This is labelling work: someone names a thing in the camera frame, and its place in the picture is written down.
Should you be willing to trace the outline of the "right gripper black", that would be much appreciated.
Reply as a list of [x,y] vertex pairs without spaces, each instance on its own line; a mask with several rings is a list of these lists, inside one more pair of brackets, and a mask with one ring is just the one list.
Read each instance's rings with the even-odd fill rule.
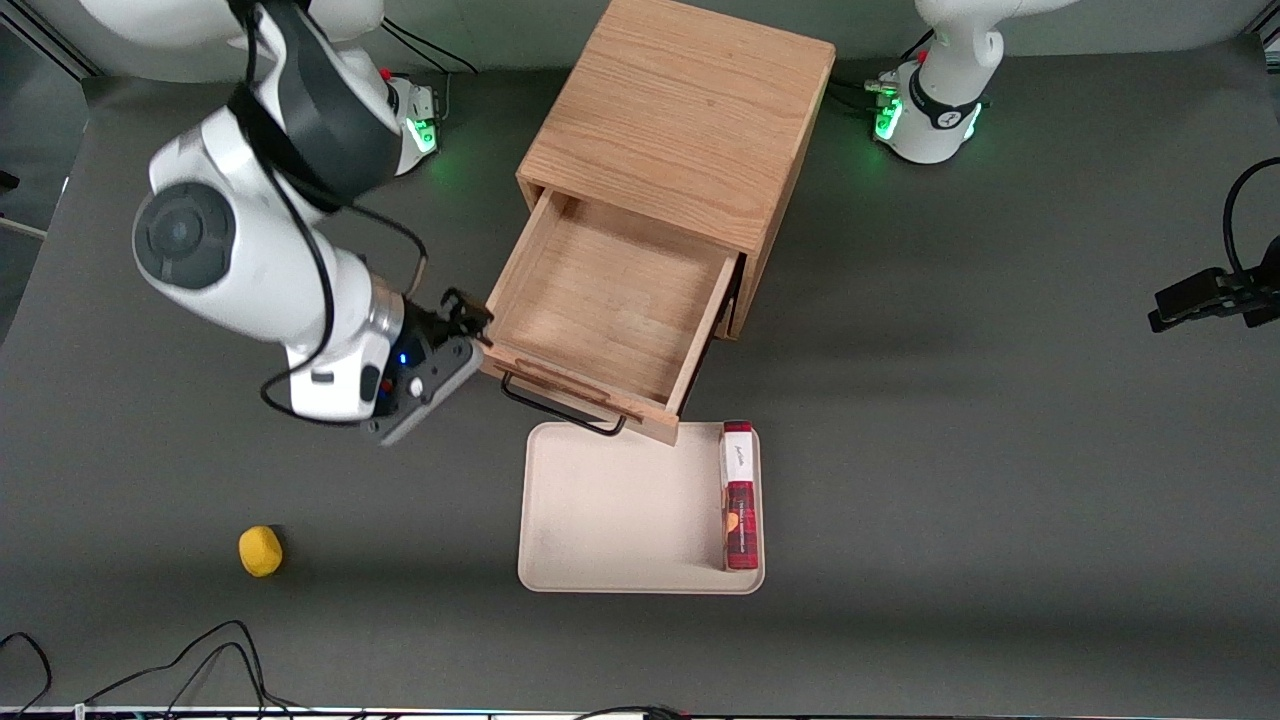
[[471,338],[492,347],[486,331],[493,319],[480,301],[460,288],[448,288],[435,310],[407,299],[402,334],[419,338],[430,348],[439,348],[454,338]]

